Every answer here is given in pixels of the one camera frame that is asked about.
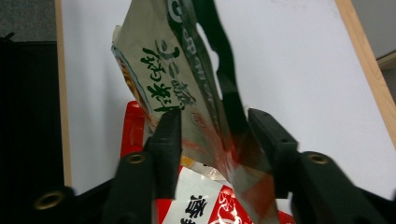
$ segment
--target food package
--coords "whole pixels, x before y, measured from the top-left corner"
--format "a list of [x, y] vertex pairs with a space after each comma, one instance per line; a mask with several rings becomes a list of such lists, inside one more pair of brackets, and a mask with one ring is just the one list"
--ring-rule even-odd
[[[123, 25], [114, 31], [112, 51], [150, 129], [155, 132], [164, 112], [180, 109], [183, 156], [216, 168], [254, 223], [278, 223], [269, 163], [248, 128], [233, 62], [223, 60], [232, 58], [232, 53], [219, 53], [220, 66], [231, 69], [218, 71], [220, 100], [196, 29], [196, 15], [202, 18], [207, 9], [212, 10], [209, 15], [216, 14], [214, 6], [201, 5], [207, 2], [132, 1]], [[195, 7], [201, 12], [196, 14]], [[209, 42], [217, 37], [211, 34]]]
[[188, 168], [180, 170], [176, 196], [159, 201], [159, 223], [253, 224], [232, 188]]

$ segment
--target white board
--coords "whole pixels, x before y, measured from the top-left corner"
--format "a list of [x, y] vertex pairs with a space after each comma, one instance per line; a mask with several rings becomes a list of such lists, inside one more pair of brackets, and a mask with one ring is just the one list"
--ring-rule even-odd
[[77, 194], [112, 178], [126, 105], [134, 97], [111, 52], [131, 1], [62, 1], [71, 185]]
[[[334, 0], [221, 0], [243, 103], [390, 198], [396, 153]], [[72, 186], [111, 178], [133, 99], [110, 51], [130, 1], [62, 1]]]

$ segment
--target transparent plastic wrapper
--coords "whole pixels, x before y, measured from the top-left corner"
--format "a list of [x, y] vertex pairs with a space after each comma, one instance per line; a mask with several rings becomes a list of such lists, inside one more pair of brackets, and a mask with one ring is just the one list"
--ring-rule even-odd
[[[219, 55], [222, 100], [198, 22]], [[213, 2], [134, 0], [112, 50], [150, 128], [181, 109], [183, 155], [219, 170], [254, 223], [278, 223], [271, 170], [244, 116]]]

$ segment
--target gray surface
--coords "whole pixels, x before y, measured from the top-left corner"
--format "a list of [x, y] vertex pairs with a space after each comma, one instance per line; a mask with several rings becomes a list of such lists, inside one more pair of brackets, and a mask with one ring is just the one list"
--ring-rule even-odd
[[396, 50], [396, 1], [352, 0], [376, 58]]
[[56, 41], [54, 0], [0, 0], [0, 36], [14, 41]]
[[396, 101], [396, 69], [384, 70], [382, 71], [382, 74], [384, 75], [385, 81], [387, 81], [393, 101]]

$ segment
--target wooden frame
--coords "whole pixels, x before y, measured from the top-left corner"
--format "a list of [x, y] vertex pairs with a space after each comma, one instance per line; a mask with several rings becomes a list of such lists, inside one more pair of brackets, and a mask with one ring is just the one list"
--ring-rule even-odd
[[335, 2], [340, 10], [356, 54], [361, 61], [361, 67], [373, 92], [382, 119], [387, 126], [389, 136], [396, 147], [396, 106], [361, 27], [358, 14], [350, 0], [335, 0]]
[[72, 186], [72, 167], [70, 158], [69, 121], [67, 115], [66, 75], [64, 66], [64, 29], [62, 22], [62, 2], [55, 0], [56, 38], [58, 49], [59, 96], [61, 105], [62, 147], [64, 156], [64, 184]]

